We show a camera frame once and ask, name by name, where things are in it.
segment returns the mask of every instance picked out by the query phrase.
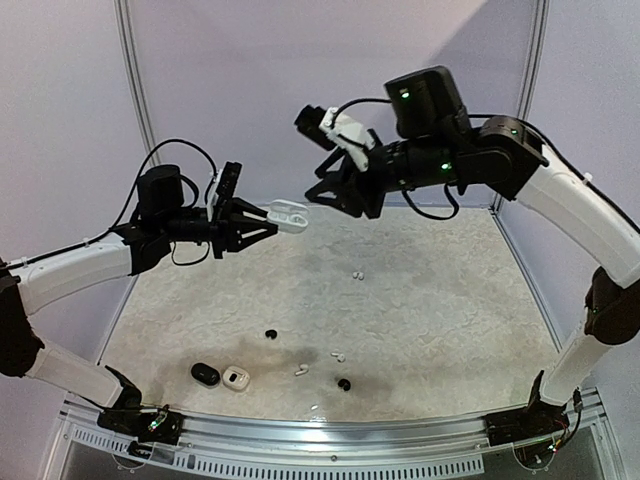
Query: white backdrop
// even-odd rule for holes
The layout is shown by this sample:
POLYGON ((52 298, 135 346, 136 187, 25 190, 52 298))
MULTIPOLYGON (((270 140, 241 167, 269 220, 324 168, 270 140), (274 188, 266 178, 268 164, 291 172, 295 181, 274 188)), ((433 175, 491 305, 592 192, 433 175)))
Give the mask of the white backdrop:
MULTIPOLYGON (((383 96, 384 82, 444 64, 471 112, 515 114, 534 1, 131 3, 156 139, 183 136, 219 163, 244 163, 239 193, 268 202, 303 199, 327 155, 293 126, 306 104, 383 96)), ((383 141, 395 138, 388 106, 349 113, 383 141)), ((194 156, 178 148, 167 148, 163 161, 194 156)), ((204 183, 205 164, 185 163, 204 183)), ((439 187, 414 197, 447 203, 439 187)), ((489 189, 477 187, 464 202, 488 205, 491 198, 489 189)))
MULTIPOLYGON (((144 151, 113 4, 2 2, 0 256, 75 243, 120 211, 144 151)), ((95 359, 129 280, 46 307, 37 333, 95 359)), ((33 480, 64 392, 0 376, 0 478, 33 480)))
MULTIPOLYGON (((640 4, 551 3, 530 120, 594 184, 640 221, 640 4)), ((550 223, 505 204, 506 227, 533 274, 562 340, 582 319, 597 265, 550 223)), ((629 478, 640 478, 640 339, 614 349, 595 372, 629 478)))

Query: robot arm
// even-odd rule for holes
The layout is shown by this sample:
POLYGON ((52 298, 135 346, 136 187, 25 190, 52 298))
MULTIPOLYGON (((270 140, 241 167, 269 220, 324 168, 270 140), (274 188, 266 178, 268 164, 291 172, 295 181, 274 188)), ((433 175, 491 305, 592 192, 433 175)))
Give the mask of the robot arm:
MULTIPOLYGON (((279 224, 287 227, 288 215, 267 220, 266 211, 233 196, 241 167, 227 163, 206 207, 183 206, 181 182, 189 180, 177 166, 151 168, 136 180, 139 202, 129 223, 59 252, 0 261, 0 373, 37 378, 84 397, 104 409, 102 427, 140 441, 177 442, 180 414, 168 408, 145 412, 141 392, 124 375, 38 338, 28 316, 92 285, 152 269, 171 253, 171 243, 207 243, 222 258, 275 235, 279 224)), ((306 225, 296 226, 297 232, 306 225)))
MULTIPOLYGON (((365 169, 362 161, 355 165, 344 145, 336 143, 339 148, 316 170, 320 182, 306 196, 354 217, 364 213, 377 218, 388 192, 407 194, 444 184, 463 194, 470 184, 485 184, 505 199, 538 212, 584 248, 602 266, 586 297, 586 319, 553 367, 536 378, 527 407, 485 418, 492 444, 553 432, 557 420, 568 423, 563 414, 566 403, 598 360, 640 330, 640 229, 547 145, 546 137, 532 125, 492 116, 482 127, 472 128, 446 68, 415 72, 385 88, 398 134, 405 140, 383 145, 369 131, 375 146, 361 142, 368 159, 365 169), (339 160, 339 168, 329 171, 339 160)), ((301 133, 329 150, 332 145, 326 140, 341 133, 340 122, 335 122, 337 131, 320 141, 313 133, 312 113, 317 118, 318 108, 306 107, 295 123, 301 133)))

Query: black cable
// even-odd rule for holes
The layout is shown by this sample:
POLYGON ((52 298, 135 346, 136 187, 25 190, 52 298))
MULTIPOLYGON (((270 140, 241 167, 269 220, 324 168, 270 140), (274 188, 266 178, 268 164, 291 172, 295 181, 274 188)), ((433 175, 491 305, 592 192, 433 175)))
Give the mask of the black cable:
MULTIPOLYGON (((498 115, 491 115, 488 113, 475 113, 475 114, 469 115, 469 118, 491 118, 496 116, 498 115)), ((516 117, 510 117, 510 118, 513 118, 514 120, 519 121, 523 125, 533 130, 547 145, 549 145, 549 147, 551 147, 551 149, 555 152, 555 154, 558 156, 560 161, 564 163, 569 170, 571 170, 580 180, 584 180, 584 175, 580 172, 580 170, 574 167, 573 164, 569 160, 567 160, 564 157, 564 155, 562 155, 562 153, 560 153, 560 150, 558 150, 558 148, 553 144, 553 142, 549 140, 549 137, 547 137, 538 127, 527 122, 526 120, 521 120, 516 117)), ((640 227, 633 221, 631 217, 629 217, 629 215, 625 213, 624 210, 622 210, 622 208, 618 206, 616 202, 611 200, 611 198, 609 198, 604 192, 602 192, 599 188, 597 188, 593 183, 586 182, 585 184, 587 185, 588 188, 591 189, 591 191, 593 191, 593 193, 595 193, 602 200, 607 202, 609 206, 618 213, 618 215, 624 218, 625 221, 629 224, 629 226, 631 226, 631 228, 633 228, 636 231, 636 233, 640 234, 640 227)))
POLYGON ((198 198, 200 198, 200 189, 196 185, 196 182, 191 180, 189 177, 180 175, 180 180, 182 180, 185 183, 185 185, 187 185, 189 189, 191 189, 191 193, 193 193, 193 200, 189 205, 187 205, 187 208, 193 208, 195 204, 198 203, 198 198))
POLYGON ((562 443, 558 445, 556 450, 560 450, 561 448, 564 448, 567 445, 567 443, 571 441, 571 439, 575 436, 576 432, 580 428, 581 421, 582 421, 582 410, 578 412, 578 418, 576 419, 576 426, 574 427, 573 431, 569 434, 566 440, 563 440, 562 443))
POLYGON ((460 205, 458 204, 455 197, 449 190, 449 185, 446 183, 444 184, 444 194, 446 195, 447 200, 449 200, 449 203, 451 203, 451 206, 453 207, 453 212, 451 212, 451 215, 449 215, 448 217, 438 217, 437 215, 430 215, 420 210, 418 206, 413 202, 411 197, 409 196, 409 192, 407 190, 402 190, 402 196, 404 197, 407 204, 411 207, 411 209, 421 217, 428 218, 429 220, 451 220, 460 211, 460 205))
POLYGON ((133 186, 131 187, 131 190, 129 191, 129 195, 127 196, 127 200, 124 203, 124 207, 122 207, 122 210, 118 214, 118 217, 116 218, 115 222, 113 222, 113 224, 104 233, 101 233, 97 237, 91 238, 91 239, 87 240, 86 242, 76 243, 74 245, 69 245, 68 247, 60 248, 58 250, 53 250, 51 252, 43 253, 42 255, 38 255, 36 257, 29 258, 29 259, 26 260, 26 262, 20 262, 20 263, 16 263, 16 264, 7 265, 6 268, 8 270, 13 270, 15 268, 19 268, 19 267, 22 267, 22 266, 25 266, 25 265, 28 265, 28 264, 31 264, 31 263, 36 263, 36 262, 39 262, 41 260, 45 260, 45 259, 53 257, 55 255, 60 255, 60 254, 63 254, 63 253, 71 252, 73 250, 77 250, 78 248, 82 248, 82 247, 84 247, 86 245, 91 245, 93 243, 96 243, 96 242, 102 240, 107 235, 109 235, 110 231, 114 227, 116 227, 118 225, 118 223, 120 223, 120 220, 122 220, 122 217, 124 216, 124 213, 127 211, 127 207, 129 206, 129 203, 131 202, 131 198, 133 197, 133 193, 136 190, 136 181, 138 180, 138 178, 140 178, 140 175, 142 175, 142 172, 144 171, 144 168, 147 166, 147 163, 149 163, 149 161, 151 160, 153 155, 155 155, 155 153, 158 150, 160 150, 160 148, 162 148, 165 145, 168 145, 169 143, 181 143, 183 145, 187 145, 187 146, 197 150, 198 152, 200 152, 207 159, 207 161, 209 162, 209 165, 211 165, 211 169, 213 170, 214 177, 218 174, 218 169, 216 168, 216 164, 214 163, 213 158, 211 158, 211 156, 207 152, 205 152, 201 147, 199 147, 195 143, 191 143, 190 141, 183 140, 181 138, 169 138, 167 140, 164 140, 164 141, 160 142, 159 144, 157 144, 155 147, 153 147, 151 149, 151 151, 148 153, 148 155, 146 156, 146 158, 142 162, 142 165, 140 165, 140 169, 138 170, 138 173, 136 174, 135 180, 133 182, 133 186))
POLYGON ((80 396, 80 398, 82 398, 85 402, 89 402, 91 405, 93 405, 94 407, 100 409, 103 412, 111 412, 111 413, 138 413, 141 410, 148 410, 148 409, 155 409, 155 410, 160 410, 160 407, 156 407, 156 406, 148 406, 145 407, 144 405, 140 405, 140 407, 137 408, 109 408, 109 407, 103 407, 102 405, 100 405, 99 403, 94 402, 93 400, 89 400, 86 397, 80 396))
POLYGON ((331 130, 336 126, 336 119, 342 112, 353 105, 358 105, 359 103, 391 103, 391 100, 388 98, 356 98, 355 100, 351 100, 339 107, 338 110, 336 110, 336 113, 333 114, 333 118, 331 119, 331 130))
POLYGON ((173 244, 173 247, 171 248, 171 262, 173 262, 173 264, 176 267, 192 267, 193 265, 197 265, 199 263, 204 262, 207 257, 209 256, 209 252, 211 251, 211 244, 209 242, 207 242, 207 251, 204 253, 204 255, 200 258, 198 258, 197 260, 193 260, 191 262, 176 262, 175 260, 175 254, 176 254, 176 244, 173 244))
POLYGON ((208 206, 209 205, 209 193, 211 193, 211 189, 213 188, 213 185, 216 182, 216 177, 215 175, 213 177, 211 177, 211 180, 209 180, 209 185, 207 185, 207 189, 204 191, 204 206, 208 206))
POLYGON ((367 146, 363 143, 358 143, 354 140, 351 140, 349 137, 345 137, 344 135, 342 135, 341 133, 338 134, 338 138, 344 140, 345 142, 347 142, 350 145, 353 145, 355 147, 359 147, 365 151, 368 151, 369 149, 367 148, 367 146))

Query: speckled tabletop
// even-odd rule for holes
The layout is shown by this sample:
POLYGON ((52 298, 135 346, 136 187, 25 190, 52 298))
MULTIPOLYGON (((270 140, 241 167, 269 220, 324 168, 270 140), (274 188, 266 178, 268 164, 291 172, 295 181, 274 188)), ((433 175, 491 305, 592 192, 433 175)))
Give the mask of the speckled tabletop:
MULTIPOLYGON (((102 363, 145 402, 230 416, 407 420, 527 400, 555 349, 488 211, 434 222, 387 207, 368 221, 312 207, 310 222, 223 261, 164 259, 138 280, 102 363), (196 362, 239 366, 250 384, 204 388, 196 362)), ((176 258, 200 253, 179 245, 176 258)))

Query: white arm segment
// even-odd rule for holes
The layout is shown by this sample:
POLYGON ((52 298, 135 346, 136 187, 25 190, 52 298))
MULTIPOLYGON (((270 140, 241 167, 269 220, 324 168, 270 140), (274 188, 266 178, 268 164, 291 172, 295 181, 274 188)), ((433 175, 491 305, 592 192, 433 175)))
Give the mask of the white arm segment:
POLYGON ((131 274, 131 251, 122 237, 110 233, 86 247, 55 255, 12 271, 27 315, 92 285, 131 274))
POLYGON ((103 407, 112 407, 122 386, 107 369, 41 338, 45 348, 38 351, 33 367, 26 373, 47 383, 92 400, 103 407))
MULTIPOLYGON (((131 271, 130 248, 122 237, 110 233, 86 247, 16 268, 12 274, 20 277, 18 289, 25 313, 32 315, 51 302, 92 285, 125 277, 131 271)), ((56 385, 103 407, 113 406, 122 386, 111 372, 48 340, 42 341, 45 348, 38 351, 27 377, 56 385)))
MULTIPOLYGON (((518 193, 517 200, 538 212, 584 248, 620 287, 640 278, 640 235, 596 193, 573 174, 550 148, 540 167, 518 193)), ((541 400, 561 406, 612 347, 586 335, 585 320, 565 343, 560 357, 545 372, 541 400)))
POLYGON ((640 278, 640 235, 553 150, 544 145, 542 154, 549 166, 536 170, 517 201, 554 223, 627 288, 640 278))

